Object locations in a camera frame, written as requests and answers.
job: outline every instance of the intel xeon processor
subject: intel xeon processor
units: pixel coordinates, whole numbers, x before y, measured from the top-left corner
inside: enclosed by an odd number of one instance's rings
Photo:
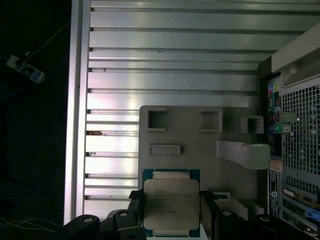
[[[147,230],[169,235],[199,228],[199,182],[194,179],[148,179],[144,182],[144,220]]]

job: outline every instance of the screw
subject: screw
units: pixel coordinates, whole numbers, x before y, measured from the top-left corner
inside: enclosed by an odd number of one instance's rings
[[[263,222],[270,222],[270,218],[268,218],[267,216],[261,216],[260,220]]]
[[[91,217],[83,219],[85,223],[90,223],[93,219]]]
[[[231,212],[229,212],[229,211],[223,211],[222,214],[225,215],[225,216],[231,216]]]

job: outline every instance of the metal mesh grille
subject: metal mesh grille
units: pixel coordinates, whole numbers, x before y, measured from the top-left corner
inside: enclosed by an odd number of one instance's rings
[[[319,191],[319,187],[316,185],[313,185],[311,183],[307,183],[305,181],[298,180],[294,177],[286,176],[285,177],[285,182],[288,183],[289,185],[301,189],[303,191],[306,191],[308,193],[316,195]]]
[[[318,175],[320,175],[319,92],[320,85],[317,85],[282,96],[283,165]]]

